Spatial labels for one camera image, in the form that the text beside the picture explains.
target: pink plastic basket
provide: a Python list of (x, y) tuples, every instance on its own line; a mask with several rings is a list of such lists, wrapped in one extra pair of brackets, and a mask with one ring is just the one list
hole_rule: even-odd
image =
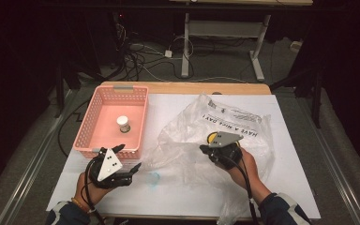
[[(148, 105), (146, 86), (101, 85), (95, 90), (73, 144), (84, 157), (93, 158), (101, 147), (124, 144), (119, 159), (139, 159), (142, 155), (143, 127)], [(123, 133), (116, 119), (125, 115), (130, 131)]]

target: floor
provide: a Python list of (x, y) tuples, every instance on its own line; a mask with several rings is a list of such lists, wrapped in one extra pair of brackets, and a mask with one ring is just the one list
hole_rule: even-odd
[[(133, 50), (143, 56), (144, 70), (137, 74), (128, 61), (128, 74), (121, 74), (112, 81), (172, 81), (212, 83), (257, 83), (248, 51), (253, 49), (252, 39), (195, 39), (194, 53), (190, 57), (193, 76), (179, 79), (181, 62), (161, 58), (167, 46), (155, 42), (137, 42)], [(274, 43), (264, 42), (259, 60), (265, 76), (264, 83), (271, 84), (287, 77), (297, 56), (290, 51), (291, 41), (283, 39)], [(172, 58), (181, 57), (175, 51)], [(113, 70), (102, 67), (102, 75)], [(44, 224), (46, 207), (55, 184), (66, 162), (60, 149), (68, 152), (80, 123), (71, 116), (78, 106), (91, 97), (98, 82), (80, 74), (80, 90), (66, 89), (66, 108), (55, 118), (57, 104), (54, 93), (51, 106), (30, 127), (9, 164), (0, 177), (0, 224)], [(282, 110), (293, 144), (305, 170), (322, 218), (313, 224), (360, 224), (360, 158), (353, 150), (332, 111), (330, 101), (322, 91), (321, 129), (316, 129), (309, 116), (309, 98), (296, 98), (293, 89), (281, 87), (273, 92)], [(77, 113), (84, 113), (85, 106)], [(163, 224), (162, 221), (132, 220), (128, 224)], [(181, 224), (216, 224), (215, 221)], [(175, 221), (164, 222), (175, 224)]]

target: gray floor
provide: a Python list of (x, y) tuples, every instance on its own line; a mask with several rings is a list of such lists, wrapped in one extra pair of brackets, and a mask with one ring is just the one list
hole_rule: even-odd
[[(144, 44), (154, 48), (144, 49), (145, 51), (163, 53), (165, 50), (154, 43)], [(296, 57), (296, 53), (289, 50), (290, 44), (288, 39), (276, 44), (263, 44), (259, 59), (265, 83), (271, 84), (287, 76)], [(253, 46), (254, 42), (251, 40), (245, 41), (239, 47), (217, 45), (215, 52), (199, 56), (210, 53), (211, 49), (202, 49), (196, 45), (191, 56), (194, 76), (190, 80), (256, 83), (248, 60), (248, 50), (252, 50)], [(148, 54), (145, 57), (153, 59), (155, 56)], [(175, 64), (176, 74), (179, 75), (180, 61), (170, 61)], [(108, 74), (111, 70), (109, 67), (103, 67), (103, 71)], [(140, 74), (140, 81), (159, 80), (181, 81), (173, 76), (170, 64), (158, 65), (150, 68), (149, 72), (144, 71)], [(82, 88), (79, 91), (67, 90), (65, 115), (57, 119), (54, 118), (57, 106), (52, 94), (52, 105), (30, 127), (0, 177), (0, 224), (44, 224), (47, 216), (46, 207), (66, 162), (57, 142), (57, 125), (63, 122), (63, 118), (67, 117), (69, 112), (90, 98), (97, 85), (97, 82), (82, 78)], [(316, 129), (308, 116), (310, 99), (296, 98), (291, 88), (279, 88), (273, 94), (277, 96), (322, 215), (322, 219), (313, 221), (313, 224), (360, 224), (360, 158), (332, 111), (324, 90), (321, 129)], [(86, 108), (82, 107), (78, 112), (85, 110)], [(71, 148), (80, 124), (76, 122), (75, 116), (72, 116), (63, 126), (60, 137), (67, 151)]]

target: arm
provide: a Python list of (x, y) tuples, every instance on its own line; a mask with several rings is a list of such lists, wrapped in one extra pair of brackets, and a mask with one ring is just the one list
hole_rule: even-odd
[[(85, 201), (86, 194), (84, 192), (84, 172), (78, 178), (77, 190), (71, 202), (60, 202), (49, 212), (46, 224), (56, 225), (78, 225), (89, 224), (90, 218), (88, 212), (89, 204)], [(88, 183), (89, 194), (92, 204), (95, 205), (109, 193), (111, 189), (102, 189), (96, 187), (93, 183)]]
[[(256, 161), (245, 149), (242, 150), (242, 159), (247, 167), (252, 197), (259, 205), (264, 224), (310, 224), (303, 209), (291, 197), (283, 193), (272, 193), (260, 180)], [(242, 160), (239, 166), (244, 170)], [(232, 180), (242, 188), (246, 188), (244, 177), (237, 168), (227, 171)]]

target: cable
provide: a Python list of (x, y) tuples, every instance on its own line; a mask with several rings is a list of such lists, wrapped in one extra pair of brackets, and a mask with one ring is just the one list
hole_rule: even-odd
[(176, 76), (176, 75), (175, 75), (175, 74), (176, 74), (176, 71), (175, 71), (174, 64), (171, 63), (171, 62), (160, 62), (160, 63), (157, 63), (157, 64), (155, 64), (155, 65), (153, 65), (153, 66), (151, 66), (151, 67), (148, 67), (148, 68), (146, 68), (146, 69), (150, 69), (150, 68), (156, 67), (156, 66), (159, 65), (159, 64), (164, 64), (164, 63), (167, 63), (167, 64), (171, 64), (171, 65), (172, 65), (174, 76)]
[(148, 34), (143, 34), (143, 33), (140, 33), (140, 32), (132, 32), (132, 34), (135, 34), (135, 35), (138, 35), (142, 38), (145, 38), (146, 40), (153, 40), (155, 43), (163, 46), (163, 47), (167, 47), (171, 42), (168, 41), (167, 39), (163, 39), (163, 38), (160, 38), (160, 37), (154, 37), (154, 36), (151, 36), (151, 35), (148, 35)]
[(230, 77), (214, 77), (214, 78), (204, 78), (204, 79), (200, 79), (200, 80), (196, 80), (196, 81), (190, 81), (191, 83), (198, 83), (198, 82), (203, 82), (203, 81), (208, 81), (208, 80), (214, 80), (214, 79), (227, 79), (227, 80), (232, 80), (232, 81), (237, 81), (240, 83), (247, 83), (244, 82), (242, 80), (236, 79), (236, 78), (230, 78)]
[(88, 205), (89, 205), (89, 208), (90, 208), (90, 212), (93, 212), (93, 214), (95, 214), (95, 216), (97, 217), (98, 219), (98, 222), (101, 224), (101, 225), (104, 225), (104, 219), (101, 217), (101, 214), (98, 212), (98, 210), (95, 208), (95, 206), (93, 205), (93, 202), (90, 198), (90, 193), (89, 193), (89, 184), (88, 181), (87, 181), (87, 178), (89, 176), (89, 171), (90, 171), (90, 167), (93, 165), (93, 163), (95, 163), (95, 160), (92, 159), (89, 161), (89, 163), (87, 164), (86, 166), (86, 170), (85, 170), (85, 175), (84, 175), (84, 191), (86, 193), (86, 199), (87, 201), (85, 201)]
[(116, 50), (119, 51), (122, 48), (122, 46), (125, 44), (125, 39), (127, 38), (127, 30), (125, 29), (125, 27), (123, 25), (121, 25), (119, 23), (117, 23), (116, 25), (122, 28), (121, 34), (119, 35), (119, 40), (122, 39), (122, 34), (124, 34), (121, 45), (119, 46), (119, 48), (118, 48), (118, 46), (116, 46)]
[[(144, 59), (144, 57), (143, 57), (142, 55), (137, 54), (137, 53), (135, 53), (135, 54), (136, 54), (136, 56), (133, 55), (133, 54), (131, 53), (131, 51), (127, 54), (127, 59), (126, 59), (126, 60), (127, 60), (128, 62), (132, 62), (132, 63), (133, 63), (133, 67), (128, 67), (128, 66), (126, 66), (127, 76), (125, 76), (124, 79), (127, 78), (128, 81), (133, 81), (132, 79), (133, 79), (134, 77), (136, 77), (136, 81), (139, 80), (139, 75), (140, 75), (140, 73), (142, 72), (142, 68), (139, 67), (139, 65), (143, 65), (143, 64), (144, 64), (144, 61), (145, 61), (145, 59)], [(129, 74), (130, 74), (130, 72), (133, 71), (133, 70), (136, 70), (136, 73), (135, 73), (135, 75), (130, 76)]]
[(86, 188), (86, 185), (83, 185), (83, 187), (82, 187), (82, 189), (81, 189), (81, 197), (82, 197), (83, 201), (87, 203), (87, 200), (86, 200), (86, 199), (84, 198), (84, 196), (82, 195), (82, 193), (83, 193), (83, 191), (84, 191), (85, 188)]
[(286, 7), (286, 5), (283, 4), (283, 3), (281, 3), (281, 2), (279, 2), (279, 0), (277, 0), (277, 2), (280, 3), (282, 6)]
[(188, 55), (188, 57), (190, 57), (190, 56), (194, 53), (194, 45), (192, 44), (191, 40), (189, 40), (189, 39), (186, 38), (186, 37), (180, 36), (180, 37), (175, 38), (175, 39), (173, 40), (172, 44), (174, 44), (174, 42), (175, 42), (176, 40), (180, 39), (180, 38), (185, 39), (185, 40), (188, 41), (188, 43), (191, 45), (191, 53)]
[[(239, 47), (239, 46), (241, 46), (242, 44), (244, 44), (244, 42), (246, 41), (246, 40), (248, 40), (249, 38), (243, 38), (243, 37), (240, 37), (240, 38), (236, 38), (236, 39), (228, 39), (228, 38), (222, 38), (222, 39), (220, 39), (220, 38), (203, 38), (203, 37), (198, 37), (198, 36), (190, 36), (189, 37), (190, 39), (191, 38), (195, 38), (194, 40), (192, 40), (193, 41), (193, 47), (194, 47), (194, 54), (195, 54), (195, 50), (198, 48), (198, 47), (211, 47), (211, 51), (209, 52), (209, 53), (207, 53), (207, 54), (197, 54), (197, 56), (202, 56), (202, 57), (205, 57), (205, 56), (208, 56), (208, 55), (210, 55), (210, 54), (213, 54), (216, 50), (218, 50), (218, 49), (226, 49), (226, 48), (229, 48), (229, 47)], [(201, 45), (197, 45), (197, 44), (195, 44), (195, 42), (196, 42), (196, 40), (202, 40), (202, 41), (206, 41), (206, 42), (209, 42), (212, 46), (201, 46)], [(233, 43), (233, 44), (227, 44), (227, 43), (225, 43), (225, 42), (227, 42), (227, 41), (233, 41), (233, 40), (235, 40), (235, 42)], [(219, 44), (219, 45), (224, 45), (223, 47), (217, 47), (217, 45), (216, 45), (216, 43), (217, 44)]]
[(158, 50), (156, 50), (156, 49), (154, 49), (154, 48), (152, 48), (152, 47), (146, 46), (146, 45), (144, 45), (144, 44), (143, 44), (143, 45), (141, 45), (141, 44), (130, 44), (130, 47), (131, 47), (132, 45), (142, 46), (142, 48), (141, 48), (140, 50), (138, 50), (138, 51), (133, 50), (133, 51), (135, 51), (135, 52), (139, 52), (139, 51), (143, 50), (144, 48), (147, 48), (147, 49), (154, 50), (154, 51), (153, 51), (153, 52), (143, 52), (143, 53), (155, 53), (155, 54), (163, 55), (163, 53), (159, 52)]
[(124, 66), (124, 63), (122, 62), (122, 63), (119, 65), (118, 69), (117, 69), (116, 71), (112, 72), (112, 73), (111, 73), (110, 75), (108, 75), (107, 77), (105, 77), (105, 79), (109, 80), (109, 79), (113, 78), (114, 76), (120, 74), (120, 73), (124, 70), (124, 67), (125, 67), (125, 66)]
[(171, 81), (166, 81), (166, 80), (163, 80), (163, 79), (160, 79), (160, 78), (156, 77), (156, 76), (155, 76), (154, 74), (152, 74), (152, 73), (150, 72), (150, 70), (148, 70), (146, 67), (142, 66), (142, 68), (144, 68), (145, 71), (147, 71), (153, 78), (157, 79), (158, 81), (165, 82), (165, 83), (171, 83)]
[(145, 64), (150, 64), (150, 63), (155, 63), (156, 61), (162, 60), (162, 59), (167, 59), (167, 57), (160, 57), (159, 59), (155, 59), (153, 61), (149, 61), (149, 62), (144, 62)]
[(67, 120), (71, 117), (71, 115), (75, 114), (76, 111), (78, 111), (84, 104), (90, 102), (91, 97), (86, 100), (85, 102), (83, 102), (80, 106), (78, 106), (74, 111), (72, 111), (68, 117), (64, 120), (63, 124), (60, 126), (60, 128), (58, 129), (58, 133), (57, 133), (57, 142), (58, 142), (58, 146), (60, 148), (60, 151), (63, 153), (63, 155), (68, 158), (68, 154), (64, 151), (64, 148), (61, 144), (61, 140), (60, 140), (60, 134), (61, 134), (61, 130), (63, 129), (64, 124), (67, 122)]
[(230, 159), (229, 157), (225, 157), (225, 156), (222, 156), (222, 155), (219, 155), (217, 157), (218, 158), (224, 158), (224, 159), (230, 161), (231, 164), (233, 164), (238, 169), (238, 171), (242, 174), (242, 176), (244, 177), (246, 188), (247, 188), (247, 197), (248, 197), (248, 201), (249, 201), (250, 214), (252, 215), (253, 223), (255, 225), (259, 225), (259, 222), (258, 222), (257, 216), (256, 216), (256, 210), (254, 208), (253, 201), (252, 201), (252, 189), (250, 187), (250, 182), (249, 182), (249, 178), (248, 178), (248, 171), (247, 171), (247, 167), (245, 166), (244, 160), (242, 159), (242, 162), (244, 163), (245, 171), (243, 171), (242, 168), (236, 162), (234, 162), (232, 159)]

